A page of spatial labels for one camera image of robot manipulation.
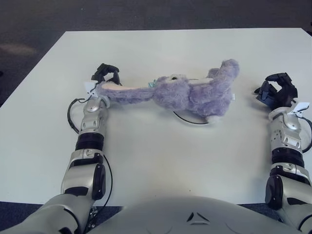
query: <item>robot forearm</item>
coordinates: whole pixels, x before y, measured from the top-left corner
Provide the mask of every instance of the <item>robot forearm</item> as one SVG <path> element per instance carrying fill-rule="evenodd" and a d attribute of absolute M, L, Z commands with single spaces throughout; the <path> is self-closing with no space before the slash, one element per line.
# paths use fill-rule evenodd
<path fill-rule="evenodd" d="M 71 155 L 61 194 L 50 199 L 21 224 L 3 233 L 80 234 L 95 200 L 105 193 L 103 141 L 107 109 L 99 97 L 84 106 L 76 149 Z"/>
<path fill-rule="evenodd" d="M 284 223 L 309 233 L 312 230 L 312 187 L 302 157 L 301 126 L 297 107 L 277 108 L 269 114 L 272 167 L 265 201 Z"/>

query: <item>plush rabbit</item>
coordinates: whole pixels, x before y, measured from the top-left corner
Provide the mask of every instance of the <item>plush rabbit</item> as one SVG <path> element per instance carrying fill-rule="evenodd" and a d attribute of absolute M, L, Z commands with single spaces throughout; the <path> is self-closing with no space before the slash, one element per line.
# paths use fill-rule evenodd
<path fill-rule="evenodd" d="M 238 63 L 230 59 L 223 61 L 220 68 L 211 69 L 206 79 L 193 80 L 184 75 L 171 75 L 158 78 L 148 88 L 129 88 L 102 82 L 96 87 L 96 93 L 121 104 L 153 99 L 166 109 L 190 110 L 208 122 L 216 122 L 229 108 L 231 84 L 238 72 Z"/>

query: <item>plush toy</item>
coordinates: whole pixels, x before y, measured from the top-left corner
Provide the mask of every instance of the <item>plush toy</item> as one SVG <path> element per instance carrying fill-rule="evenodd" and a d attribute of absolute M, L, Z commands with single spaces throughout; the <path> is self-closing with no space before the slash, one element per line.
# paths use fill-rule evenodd
<path fill-rule="evenodd" d="M 189 110 L 207 122 L 216 122 L 229 108 L 231 84 L 239 72 L 234 59 L 213 68 L 205 79 L 187 79 L 184 75 L 160 77 L 150 87 L 130 88 L 113 82 L 102 82 L 96 93 L 120 104 L 134 104 L 154 100 L 159 106 L 172 111 Z"/>

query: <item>floor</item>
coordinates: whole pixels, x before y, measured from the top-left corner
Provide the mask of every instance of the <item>floor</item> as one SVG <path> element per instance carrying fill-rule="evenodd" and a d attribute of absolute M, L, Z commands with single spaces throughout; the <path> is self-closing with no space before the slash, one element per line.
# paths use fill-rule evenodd
<path fill-rule="evenodd" d="M 1 0 L 0 106 L 65 31 L 299 27 L 311 0 Z M 264 204 L 246 205 L 276 218 Z M 0 231 L 39 205 L 0 202 Z M 119 211 L 107 207 L 99 221 Z"/>

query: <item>table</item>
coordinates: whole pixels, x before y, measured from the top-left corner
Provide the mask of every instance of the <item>table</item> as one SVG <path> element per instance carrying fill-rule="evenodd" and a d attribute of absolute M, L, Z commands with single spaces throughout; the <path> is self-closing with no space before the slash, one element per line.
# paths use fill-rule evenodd
<path fill-rule="evenodd" d="M 41 204 L 60 192 L 77 140 L 67 107 L 85 97 L 83 82 L 101 63 L 117 66 L 124 85 L 147 86 L 173 73 L 204 78 L 230 58 L 241 68 L 236 100 L 217 125 L 188 125 L 152 101 L 112 105 L 104 142 L 114 175 L 108 205 L 167 195 L 264 202 L 269 110 L 252 92 L 266 76 L 287 72 L 300 100 L 312 102 L 312 40 L 298 28 L 66 32 L 0 109 L 0 200 Z M 82 108 L 73 109 L 77 125 Z M 303 134 L 307 145 L 306 125 Z M 312 151 L 304 159 L 312 172 Z"/>

